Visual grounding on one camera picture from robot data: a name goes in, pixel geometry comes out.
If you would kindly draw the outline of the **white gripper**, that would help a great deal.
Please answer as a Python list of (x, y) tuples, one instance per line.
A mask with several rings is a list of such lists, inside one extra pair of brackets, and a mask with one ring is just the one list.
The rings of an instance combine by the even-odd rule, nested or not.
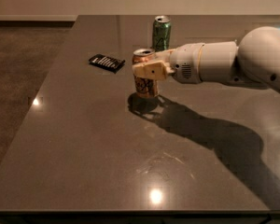
[(133, 66), (136, 77), (165, 80), (173, 74), (173, 79), (182, 84), (199, 84), (199, 64), (204, 43), (186, 44), (176, 49), (155, 52), (151, 60)]

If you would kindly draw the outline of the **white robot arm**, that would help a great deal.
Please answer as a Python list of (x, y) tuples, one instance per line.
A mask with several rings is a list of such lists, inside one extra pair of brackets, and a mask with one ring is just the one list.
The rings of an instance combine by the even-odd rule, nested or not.
[(176, 49), (137, 50), (144, 60), (133, 65), (137, 78), (172, 77), (182, 84), (216, 82), (280, 93), (280, 29), (260, 27), (235, 41), (186, 44)]

